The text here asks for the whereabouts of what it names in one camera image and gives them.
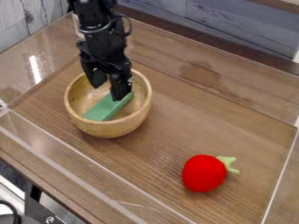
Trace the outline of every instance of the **green sponge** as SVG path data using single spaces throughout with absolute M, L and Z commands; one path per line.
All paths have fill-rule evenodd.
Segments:
M 83 115 L 84 118 L 92 121 L 108 121 L 118 111 L 130 103 L 135 96 L 131 92 L 122 101 L 114 101 L 112 95 L 108 93 L 102 101 L 90 109 L 90 111 Z

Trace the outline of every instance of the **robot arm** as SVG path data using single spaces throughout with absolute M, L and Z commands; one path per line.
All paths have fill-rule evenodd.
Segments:
M 115 1 L 70 0 L 79 16 L 79 30 L 86 40 L 78 43 L 80 62 L 90 84 L 100 87 L 110 79 L 114 101 L 120 101 L 132 91 L 131 61 L 126 56 L 127 36 L 124 15 L 112 11 Z

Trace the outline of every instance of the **strawberry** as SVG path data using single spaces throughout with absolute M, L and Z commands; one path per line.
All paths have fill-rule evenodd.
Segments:
M 215 189 L 224 182 L 228 172 L 239 174 L 230 167 L 234 157 L 214 157 L 198 155 L 192 157 L 182 170 L 182 182 L 195 192 L 204 193 Z

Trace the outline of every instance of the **bowl rim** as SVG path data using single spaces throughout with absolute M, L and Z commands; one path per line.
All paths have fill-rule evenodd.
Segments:
M 86 76 L 86 74 L 82 73 L 72 80 L 72 82 L 70 83 L 70 85 L 68 85 L 68 87 L 67 87 L 67 89 L 64 91 L 64 104 L 66 104 L 66 108 L 67 108 L 68 112 L 71 113 L 71 115 L 75 116 L 79 120 L 82 120 L 86 123 L 102 124 L 102 125 L 110 125 L 110 124 L 114 124 L 114 123 L 122 123 L 123 121 L 130 120 L 132 117 L 135 117 L 140 113 L 140 111 L 143 111 L 146 109 L 147 105 L 150 104 L 151 99 L 152 99 L 152 92 L 154 91 L 152 91 L 151 83 L 150 83 L 148 79 L 146 78 L 146 76 L 140 72 L 138 72 L 134 68 L 131 69 L 131 71 L 132 71 L 134 74 L 136 74 L 138 76 L 140 76 L 142 79 L 144 80 L 144 84 L 146 84 L 146 88 L 147 88 L 147 96 L 148 96 L 148 97 L 146 97 L 143 107 L 135 113 L 132 113 L 131 115 L 128 115 L 126 117 L 122 117 L 122 118 L 119 118 L 116 120 L 104 121 L 104 122 L 102 122 L 102 121 L 92 121 L 92 120 L 84 118 L 83 116 L 80 116 L 78 114 L 78 112 L 72 109 L 72 106 L 71 106 L 71 103 L 70 103 L 70 100 L 68 100 L 68 98 L 70 98 L 68 96 L 70 96 L 71 88 L 72 88 L 75 82 L 83 76 Z

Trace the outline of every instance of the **toy strawberry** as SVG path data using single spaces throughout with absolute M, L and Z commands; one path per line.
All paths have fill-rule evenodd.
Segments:
M 182 170 L 184 186 L 199 193 L 211 191 L 224 182 L 228 172 L 239 174 L 239 171 L 230 167 L 235 161 L 234 157 L 208 155 L 192 157 Z

